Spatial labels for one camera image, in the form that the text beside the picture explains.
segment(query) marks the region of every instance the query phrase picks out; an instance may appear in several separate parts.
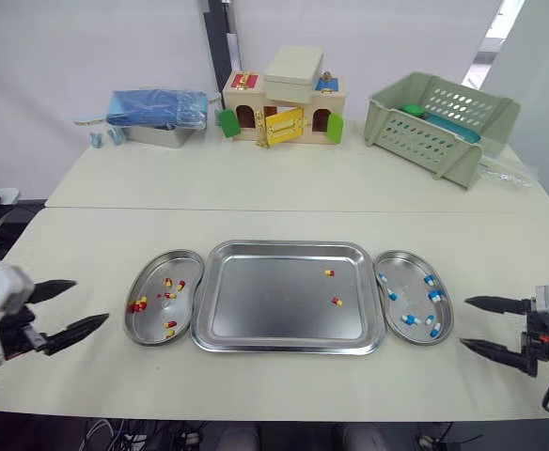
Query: wooden toy house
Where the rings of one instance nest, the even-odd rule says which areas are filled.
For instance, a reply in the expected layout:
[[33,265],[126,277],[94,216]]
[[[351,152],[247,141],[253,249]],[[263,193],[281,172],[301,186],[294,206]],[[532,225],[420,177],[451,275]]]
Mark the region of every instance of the wooden toy house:
[[263,74],[233,71],[223,90],[219,121],[226,137],[261,146],[283,141],[338,144],[345,85],[322,72],[322,50],[282,47]]

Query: floor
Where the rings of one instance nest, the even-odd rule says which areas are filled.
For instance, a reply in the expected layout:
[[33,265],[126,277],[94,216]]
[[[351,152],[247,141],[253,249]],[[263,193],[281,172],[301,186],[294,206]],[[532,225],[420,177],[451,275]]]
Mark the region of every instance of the floor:
[[[22,413],[0,412],[0,450],[12,451],[75,451],[79,449],[86,428],[93,421],[86,418],[26,415]],[[120,420],[113,421],[115,428]],[[168,422],[146,422],[148,429],[166,425]],[[201,429],[201,451],[216,450],[227,422],[188,422],[191,428],[204,425]],[[336,446],[336,430],[341,424],[332,423],[292,423],[259,422],[255,424],[261,438],[261,451],[333,451]],[[439,437],[447,423],[373,423],[383,435],[385,451],[419,451],[416,438],[420,434]],[[465,443],[463,451],[549,451],[549,420],[525,420],[504,422],[455,423],[445,442],[461,442],[483,434],[470,443]],[[89,441],[93,450],[104,450],[110,441],[106,428]],[[156,439],[146,447],[146,451],[173,449],[169,440]]]

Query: white table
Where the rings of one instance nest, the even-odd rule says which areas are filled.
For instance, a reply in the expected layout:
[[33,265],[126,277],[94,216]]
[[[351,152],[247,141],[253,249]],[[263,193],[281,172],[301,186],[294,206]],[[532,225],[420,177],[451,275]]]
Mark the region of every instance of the white table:
[[[445,342],[418,347],[390,332],[367,356],[213,354],[190,336],[140,347],[123,331],[126,296],[142,267],[165,250],[204,259],[230,239],[354,241],[373,257],[406,249],[441,274],[454,305]],[[79,285],[34,305],[54,333],[109,312],[81,343],[34,352],[0,367],[0,411],[234,420],[442,421],[549,416],[537,379],[467,350],[461,336],[519,349],[524,318],[463,303],[481,294],[533,295],[549,281],[549,214],[322,213],[46,209],[8,254],[35,280]]]
[[[0,188],[0,196],[1,205],[13,205],[20,198],[20,190],[17,188]],[[5,216],[0,219],[0,225],[5,221]]]
[[[540,185],[518,189],[480,179],[467,192],[377,147],[364,125],[346,124],[339,146],[282,143],[270,149],[223,138],[212,124],[182,148],[129,142],[89,148],[48,207],[280,210],[547,212]],[[510,148],[503,157],[518,160]]]

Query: rectangular metal tray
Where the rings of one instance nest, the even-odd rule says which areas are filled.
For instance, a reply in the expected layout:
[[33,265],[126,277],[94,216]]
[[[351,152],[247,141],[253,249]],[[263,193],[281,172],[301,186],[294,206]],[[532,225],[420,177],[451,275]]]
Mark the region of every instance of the rectangular metal tray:
[[349,242],[223,242],[208,258],[191,324],[211,351],[366,354],[384,334],[369,254]]

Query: light green basket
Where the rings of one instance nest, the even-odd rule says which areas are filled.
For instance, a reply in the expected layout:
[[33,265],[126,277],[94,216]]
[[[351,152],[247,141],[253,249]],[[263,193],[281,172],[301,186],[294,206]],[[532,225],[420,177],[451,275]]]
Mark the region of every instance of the light green basket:
[[[453,132],[403,113],[417,104],[481,136],[469,144]],[[465,188],[476,179],[483,152],[497,156],[509,141],[520,106],[508,98],[414,72],[370,98],[365,126],[367,144],[376,144]]]

